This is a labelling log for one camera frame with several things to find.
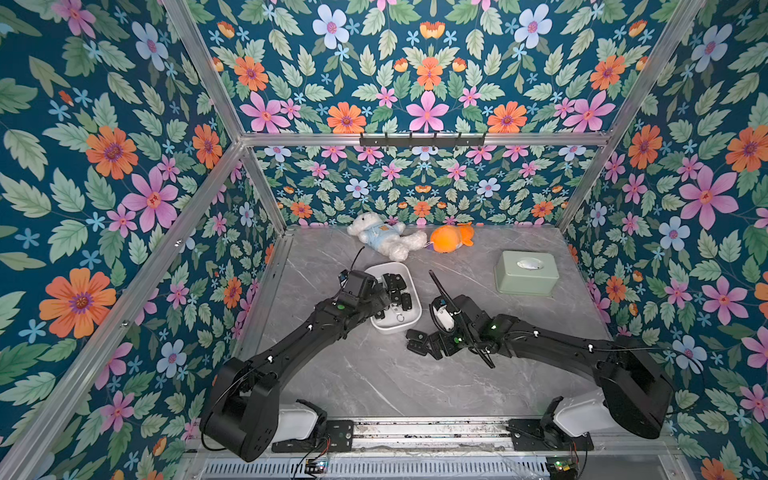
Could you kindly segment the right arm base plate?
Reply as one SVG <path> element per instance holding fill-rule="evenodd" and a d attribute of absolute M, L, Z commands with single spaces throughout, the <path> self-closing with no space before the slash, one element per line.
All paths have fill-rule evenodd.
<path fill-rule="evenodd" d="M 541 419 L 509 419 L 506 429 L 518 451 L 593 451 L 589 434 L 571 437 L 553 422 Z"/>

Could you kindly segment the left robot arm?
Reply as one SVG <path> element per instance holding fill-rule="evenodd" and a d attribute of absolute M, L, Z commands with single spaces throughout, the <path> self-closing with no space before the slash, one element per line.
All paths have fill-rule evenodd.
<path fill-rule="evenodd" d="M 350 271 L 339 291 L 317 303 L 277 344 L 247 360 L 224 363 L 201 414 L 201 440 L 212 439 L 245 461 L 257 459 L 276 440 L 281 393 L 295 374 L 390 305 L 384 283 L 364 271 Z"/>

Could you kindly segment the black key pair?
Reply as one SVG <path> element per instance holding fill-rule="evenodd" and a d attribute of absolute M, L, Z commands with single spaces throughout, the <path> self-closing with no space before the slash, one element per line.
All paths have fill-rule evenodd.
<path fill-rule="evenodd" d="M 413 308 L 411 295 L 409 293 L 401 293 L 399 305 L 404 312 L 410 311 Z"/>

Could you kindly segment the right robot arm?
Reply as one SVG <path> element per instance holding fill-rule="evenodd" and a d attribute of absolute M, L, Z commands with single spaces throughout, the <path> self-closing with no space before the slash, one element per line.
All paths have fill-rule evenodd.
<path fill-rule="evenodd" d="M 429 308 L 436 331 L 410 329 L 407 348 L 435 360 L 467 350 L 488 365 L 496 355 L 537 361 L 592 381 L 593 392 L 558 396 L 530 437 L 557 448 L 615 426 L 644 439 L 660 437 L 675 388 L 647 348 L 627 337 L 579 338 L 546 330 L 516 316 L 489 316 L 470 297 L 441 297 Z"/>

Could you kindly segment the black flip key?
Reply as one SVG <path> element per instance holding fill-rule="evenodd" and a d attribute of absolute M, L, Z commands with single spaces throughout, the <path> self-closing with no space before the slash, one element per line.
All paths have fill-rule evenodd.
<path fill-rule="evenodd" d="M 389 291 L 400 292 L 406 288 L 406 283 L 399 274 L 385 274 L 384 280 Z"/>

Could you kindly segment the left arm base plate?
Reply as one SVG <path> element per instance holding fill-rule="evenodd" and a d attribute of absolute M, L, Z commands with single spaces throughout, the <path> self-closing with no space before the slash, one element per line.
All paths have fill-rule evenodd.
<path fill-rule="evenodd" d="M 352 420 L 325 420 L 315 426 L 306 439 L 288 439 L 274 442 L 272 453 L 350 452 L 355 422 Z"/>

